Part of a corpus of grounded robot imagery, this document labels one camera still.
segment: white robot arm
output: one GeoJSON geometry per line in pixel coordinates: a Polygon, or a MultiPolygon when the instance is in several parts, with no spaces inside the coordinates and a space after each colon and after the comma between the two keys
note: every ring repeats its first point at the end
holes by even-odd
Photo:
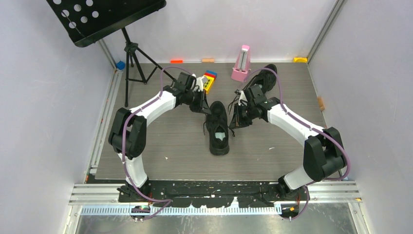
{"type": "Polygon", "coordinates": [[[284,110],[277,98],[267,99],[259,85],[239,91],[239,94],[240,98],[234,106],[234,116],[229,128],[247,127],[252,124],[252,119],[262,118],[286,131],[304,147],[303,164],[278,180],[277,189],[280,196],[313,181],[321,181],[346,166],[342,152],[332,142],[312,130],[325,132],[342,146],[337,129],[323,129],[314,125],[285,105],[284,110]],[[310,128],[304,127],[287,113],[293,114],[310,128]]]}
{"type": "Polygon", "coordinates": [[[138,188],[141,188],[148,180],[145,173],[142,152],[146,145],[146,129],[156,118],[163,113],[174,109],[178,105],[187,104],[191,111],[196,113],[210,114],[206,94],[204,91],[203,77],[195,78],[195,75],[181,73],[178,80],[172,85],[165,86],[162,92],[143,103],[140,106],[127,110],[120,108],[115,115],[111,132],[109,133],[109,143],[113,149],[122,158],[122,130],[126,118],[138,109],[152,102],[154,99],[159,99],[152,105],[144,108],[137,113],[128,124],[132,125],[130,131],[126,134],[126,167],[131,179],[138,188]]]}

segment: blue block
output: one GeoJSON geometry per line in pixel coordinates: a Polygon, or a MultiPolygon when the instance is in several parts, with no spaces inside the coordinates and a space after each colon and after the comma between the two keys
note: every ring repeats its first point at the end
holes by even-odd
{"type": "Polygon", "coordinates": [[[119,62],[116,64],[116,67],[117,67],[117,69],[119,69],[119,70],[123,70],[123,69],[125,68],[125,63],[122,62],[122,61],[119,61],[119,62]]]}
{"type": "Polygon", "coordinates": [[[215,75],[216,77],[218,76],[218,74],[216,74],[216,73],[213,72],[213,71],[207,70],[206,72],[207,72],[207,73],[210,73],[210,74],[213,74],[213,75],[215,75]]]}

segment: cable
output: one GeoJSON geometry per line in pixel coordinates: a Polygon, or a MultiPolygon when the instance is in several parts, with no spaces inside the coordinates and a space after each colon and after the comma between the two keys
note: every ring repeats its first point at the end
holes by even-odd
{"type": "Polygon", "coordinates": [[[161,92],[159,93],[159,95],[158,95],[155,99],[151,100],[148,104],[144,105],[143,107],[139,108],[138,110],[136,110],[135,112],[133,112],[132,114],[130,114],[130,115],[128,116],[128,118],[126,119],[125,124],[123,125],[123,132],[122,132],[122,164],[123,164],[123,170],[125,171],[125,174],[126,174],[126,179],[129,180],[130,184],[133,186],[133,188],[136,190],[136,192],[137,192],[141,197],[145,198],[146,200],[149,200],[149,201],[152,201],[152,202],[166,202],[166,204],[165,204],[161,209],[159,209],[157,212],[155,212],[155,213],[153,213],[153,214],[145,217],[143,220],[148,220],[148,219],[153,218],[155,215],[157,215],[159,212],[161,212],[164,208],[166,208],[166,207],[172,202],[172,200],[171,200],[171,199],[158,200],[158,199],[150,198],[150,197],[144,195],[144,194],[137,188],[137,186],[135,185],[134,181],[132,180],[131,176],[129,175],[128,168],[127,168],[127,166],[126,166],[126,159],[125,159],[125,151],[126,151],[126,128],[127,128],[127,126],[128,126],[129,121],[131,120],[131,118],[132,118],[133,116],[135,116],[135,115],[138,114],[139,112],[143,111],[145,108],[149,107],[150,105],[154,104],[157,100],[159,100],[159,99],[162,97],[162,94],[163,94],[163,85],[164,85],[164,84],[163,84],[163,80],[162,80],[162,74],[164,73],[164,71],[165,71],[166,69],[169,69],[169,68],[181,69],[181,70],[187,72],[188,74],[192,74],[191,72],[189,72],[189,71],[187,71],[187,70],[185,70],[185,69],[183,69],[183,68],[180,68],[180,67],[171,66],[171,67],[166,67],[166,68],[162,69],[162,70],[161,70],[161,75],[160,75],[161,92]]]}
{"type": "Polygon", "coordinates": [[[281,88],[281,80],[280,77],[277,75],[276,72],[274,72],[273,70],[269,69],[269,68],[261,68],[258,70],[255,70],[253,72],[251,72],[250,74],[248,74],[248,76],[246,76],[243,80],[243,83],[254,73],[261,71],[261,70],[266,70],[266,71],[270,71],[272,72],[275,77],[277,78],[277,84],[278,84],[278,91],[280,92],[280,105],[281,108],[284,110],[284,112],[290,116],[292,119],[294,119],[296,122],[298,122],[299,124],[301,124],[302,126],[310,129],[311,131],[314,131],[320,135],[322,135],[323,137],[325,137],[326,139],[328,139],[329,141],[331,141],[335,146],[337,146],[337,148],[343,153],[344,156],[344,160],[345,163],[347,164],[347,169],[346,172],[344,173],[344,175],[337,177],[337,178],[326,178],[326,180],[342,180],[344,178],[346,178],[348,176],[348,174],[350,173],[350,169],[351,169],[351,163],[350,163],[350,159],[346,153],[346,151],[343,149],[343,147],[336,141],[334,140],[332,137],[330,137],[329,135],[327,135],[326,133],[324,133],[323,131],[320,131],[316,128],[312,128],[310,125],[306,124],[305,122],[301,121],[298,117],[296,117],[295,115],[293,115],[292,113],[288,112],[286,107],[284,106],[284,101],[283,101],[283,96],[282,96],[282,88],[281,88]]]}

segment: metal floor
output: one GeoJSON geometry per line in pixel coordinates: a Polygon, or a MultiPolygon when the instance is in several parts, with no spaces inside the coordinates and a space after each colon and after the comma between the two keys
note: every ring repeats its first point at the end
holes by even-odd
{"type": "MultiPolygon", "coordinates": [[[[208,103],[219,100],[227,106],[235,97],[240,83],[230,78],[233,63],[184,63],[179,66],[202,75],[206,70],[218,73],[207,96],[208,103]]],[[[252,63],[252,70],[266,63],[252,63]]],[[[282,81],[284,103],[308,121],[324,126],[317,97],[305,63],[276,63],[282,81]]],[[[152,64],[142,64],[146,76],[152,64]]],[[[169,72],[177,77],[179,70],[169,72]]],[[[138,106],[155,96],[160,90],[160,71],[157,70],[148,84],[130,82],[129,108],[138,106]]],[[[130,78],[140,76],[136,67],[130,69],[130,78]]],[[[123,107],[125,100],[125,73],[116,97],[113,116],[123,107]]],[[[168,76],[164,85],[171,83],[168,76]]],[[[278,88],[268,92],[267,97],[279,97],[278,88]]],[[[225,156],[209,152],[208,132],[203,134],[205,115],[193,113],[186,105],[179,106],[156,119],[147,132],[147,144],[143,152],[145,171],[150,179],[184,180],[277,180],[280,176],[302,164],[303,148],[280,128],[255,119],[254,124],[235,130],[230,135],[230,151],[225,156]]],[[[96,172],[98,179],[124,179],[122,164],[105,139],[96,172]]]]}

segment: black music stand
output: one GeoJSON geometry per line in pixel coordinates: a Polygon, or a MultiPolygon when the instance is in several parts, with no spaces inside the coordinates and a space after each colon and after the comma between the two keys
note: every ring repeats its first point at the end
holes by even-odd
{"type": "Polygon", "coordinates": [[[155,11],[165,7],[165,0],[46,0],[63,24],[70,39],[78,47],[86,47],[107,35],[121,29],[126,40],[126,96],[125,107],[128,106],[129,81],[146,84],[157,68],[158,63],[143,52],[137,43],[131,42],[125,27],[155,11]],[[145,78],[139,64],[136,51],[151,61],[155,68],[145,78]],[[142,80],[129,79],[129,59],[136,67],[142,80]]]}

